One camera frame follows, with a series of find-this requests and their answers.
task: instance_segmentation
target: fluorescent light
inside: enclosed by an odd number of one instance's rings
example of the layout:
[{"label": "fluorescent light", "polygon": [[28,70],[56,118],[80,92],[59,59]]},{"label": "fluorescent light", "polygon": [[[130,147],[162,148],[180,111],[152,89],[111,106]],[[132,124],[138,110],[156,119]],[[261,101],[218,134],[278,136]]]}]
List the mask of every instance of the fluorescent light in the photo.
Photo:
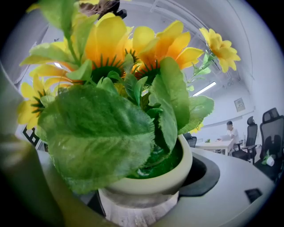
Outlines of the fluorescent light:
[{"label": "fluorescent light", "polygon": [[198,96],[199,94],[205,92],[206,90],[208,90],[210,87],[213,87],[214,85],[216,85],[216,82],[213,82],[213,83],[209,84],[207,87],[205,87],[202,90],[198,91],[193,96]]},{"label": "fluorescent light", "polygon": [[54,62],[54,64],[55,64],[58,68],[62,69],[61,65],[59,65],[57,62]]}]

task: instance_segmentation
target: black office chair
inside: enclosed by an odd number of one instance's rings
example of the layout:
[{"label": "black office chair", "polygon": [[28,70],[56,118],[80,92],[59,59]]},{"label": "black office chair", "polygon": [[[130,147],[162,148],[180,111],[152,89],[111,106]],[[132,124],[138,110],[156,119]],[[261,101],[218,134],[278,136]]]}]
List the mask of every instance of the black office chair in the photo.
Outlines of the black office chair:
[{"label": "black office chair", "polygon": [[185,137],[185,139],[188,142],[189,146],[194,148],[195,145],[196,145],[197,137],[191,136],[190,133],[185,133],[185,134],[183,134],[183,136]]},{"label": "black office chair", "polygon": [[[283,138],[284,138],[284,116],[279,116],[277,109],[273,108],[263,114],[260,125],[262,137],[262,148],[260,160],[255,163],[260,171],[267,175],[271,180],[277,181],[278,176],[283,170]],[[274,165],[263,165],[261,162],[267,155],[272,155]]]},{"label": "black office chair", "polygon": [[241,143],[237,143],[235,145],[238,146],[239,150],[234,151],[232,153],[233,157],[240,158],[242,160],[250,162],[250,158],[252,157],[252,163],[254,164],[254,157],[256,156],[256,135],[257,135],[257,124],[254,122],[253,116],[251,116],[248,121],[248,136],[247,141],[245,143],[245,147],[241,149]]}]

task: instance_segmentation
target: potted plant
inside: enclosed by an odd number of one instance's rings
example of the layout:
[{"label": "potted plant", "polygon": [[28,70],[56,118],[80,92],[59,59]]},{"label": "potted plant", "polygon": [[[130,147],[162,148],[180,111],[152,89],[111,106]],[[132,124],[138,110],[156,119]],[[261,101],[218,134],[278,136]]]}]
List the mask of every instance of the potted plant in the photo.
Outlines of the potted plant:
[{"label": "potted plant", "polygon": [[[157,34],[148,27],[132,34],[119,16],[88,17],[72,0],[41,0],[36,8],[64,41],[37,45],[21,63],[40,65],[30,73],[33,87],[21,85],[19,124],[36,127],[72,191],[105,188],[132,207],[169,199],[192,164],[182,134],[198,129],[214,107],[206,96],[189,97],[191,83],[217,58],[224,72],[235,69],[237,51],[201,29],[209,49],[196,67],[204,51],[187,47],[190,34],[180,21]],[[190,66],[186,83],[181,70]]]}]

